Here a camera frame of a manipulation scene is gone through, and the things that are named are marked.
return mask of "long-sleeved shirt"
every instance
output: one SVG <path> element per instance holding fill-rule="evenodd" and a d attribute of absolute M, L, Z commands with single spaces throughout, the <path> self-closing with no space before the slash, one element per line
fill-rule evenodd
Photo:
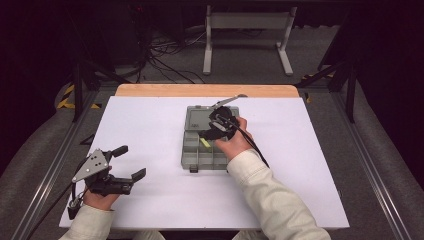
<path fill-rule="evenodd" d="M 255 150 L 237 155 L 227 169 L 270 240 L 330 239 L 324 229 L 317 227 L 300 197 L 273 177 Z M 61 240 L 106 239 L 113 215 L 113 211 L 83 206 Z"/>

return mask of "person's left hand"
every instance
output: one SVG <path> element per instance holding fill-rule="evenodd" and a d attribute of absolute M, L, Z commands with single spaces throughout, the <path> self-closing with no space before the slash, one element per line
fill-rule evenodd
<path fill-rule="evenodd" d="M 84 194 L 84 204 L 93 208 L 97 208 L 104 211 L 110 211 L 112 204 L 118 199 L 119 194 L 109 194 L 106 197 L 95 194 L 87 190 Z"/>

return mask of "table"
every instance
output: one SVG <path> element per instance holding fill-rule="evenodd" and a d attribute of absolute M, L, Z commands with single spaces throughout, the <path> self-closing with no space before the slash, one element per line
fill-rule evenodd
<path fill-rule="evenodd" d="M 109 100 L 90 152 L 126 144 L 129 152 L 111 161 L 113 174 L 128 177 L 145 167 L 147 176 L 134 185 L 131 195 L 115 203 L 113 228 L 260 228 L 226 171 L 190 173 L 180 165 L 187 106 L 214 104 L 240 93 L 250 97 L 231 104 L 248 119 L 248 129 L 275 177 L 298 192 L 319 226 L 349 226 L 303 100 L 293 86 L 124 84 Z M 283 156 L 276 151 L 281 148 Z M 81 191 L 83 184 L 77 188 Z M 60 226 L 70 224 L 65 210 Z"/>

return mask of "gray carpet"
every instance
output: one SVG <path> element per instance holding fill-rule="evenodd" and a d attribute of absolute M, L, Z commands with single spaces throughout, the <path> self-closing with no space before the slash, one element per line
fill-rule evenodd
<path fill-rule="evenodd" d="M 305 74 L 313 74 L 321 61 L 337 28 L 294 29 L 287 46 L 287 53 L 294 76 L 287 77 L 275 50 L 275 32 L 262 32 L 257 37 L 240 32 L 214 34 L 212 74 L 201 74 L 204 44 L 193 44 L 174 55 L 159 59 L 179 70 L 196 83 L 201 80 L 188 72 L 197 73 L 205 83 L 228 84 L 293 84 Z M 146 65 L 140 80 L 149 83 L 188 83 L 170 71 L 158 70 Z M 58 93 L 58 100 L 67 86 Z M 96 132 L 104 107 L 114 95 L 116 84 L 104 82 L 94 103 L 101 109 L 90 109 L 74 137 L 66 160 L 44 204 L 40 216 L 69 184 L 73 172 L 87 154 L 89 147 L 80 142 Z M 311 102 L 305 103 L 318 136 L 351 227 L 330 231 L 333 239 L 396 239 L 386 214 L 370 184 L 360 154 L 348 131 L 343 115 L 337 111 L 333 97 L 326 91 L 310 90 Z M 50 164 L 72 125 L 73 110 L 58 109 L 22 146 L 0 179 L 0 239 L 11 239 L 31 200 L 36 194 Z M 396 151 L 384 129 L 369 108 L 366 99 L 357 88 L 355 102 L 355 127 L 358 129 L 393 202 L 404 221 L 411 239 L 424 239 L 424 194 L 401 156 Z M 65 208 L 63 198 L 42 222 L 31 239 L 57 239 L 66 229 L 58 227 Z M 195 239 L 193 234 L 164 233 L 168 239 Z M 229 235 L 219 237 L 228 239 Z M 112 238 L 131 237 L 130 232 L 112 231 Z"/>

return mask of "forearm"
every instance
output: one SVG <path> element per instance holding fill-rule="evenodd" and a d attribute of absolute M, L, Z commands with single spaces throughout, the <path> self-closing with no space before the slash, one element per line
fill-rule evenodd
<path fill-rule="evenodd" d="M 60 238 L 60 240 L 106 239 L 109 235 L 113 216 L 113 211 L 103 211 L 85 205 L 79 210 L 72 222 L 71 228 Z"/>
<path fill-rule="evenodd" d="M 269 239 L 330 239 L 324 229 L 316 226 L 299 196 L 273 178 L 254 150 L 231 160 L 228 171 L 241 186 Z"/>

